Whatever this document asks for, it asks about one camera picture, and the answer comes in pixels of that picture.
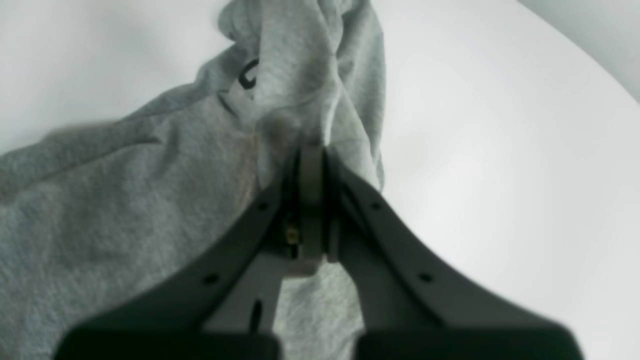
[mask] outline white backdrop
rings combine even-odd
[[[230,45],[220,0],[0,0],[0,154],[116,120]],[[512,0],[374,1],[383,195],[471,279],[640,359],[640,110]]]

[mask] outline gray fabric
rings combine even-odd
[[[210,247],[298,142],[334,147],[378,189],[385,64],[368,1],[235,0],[236,43],[194,83],[122,120],[0,157],[0,359],[48,359],[64,332]],[[257,86],[241,69],[260,59]],[[339,265],[283,282],[288,359],[348,359],[362,328]]]

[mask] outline white surface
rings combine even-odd
[[[0,154],[117,119],[230,44],[226,1],[0,0]],[[385,198],[451,265],[640,359],[640,112],[515,1],[374,2],[385,30]]]
[[[640,102],[640,1],[520,2],[591,55]]]

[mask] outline screw hole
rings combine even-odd
[[[426,274],[426,273],[421,273],[418,275],[418,277],[420,278],[420,280],[424,281],[424,282],[432,282],[433,281],[433,276]]]
[[[205,277],[204,279],[202,279],[202,282],[204,282],[205,285],[211,285],[218,282],[218,280],[220,280],[220,277],[218,276],[218,274],[211,274]]]

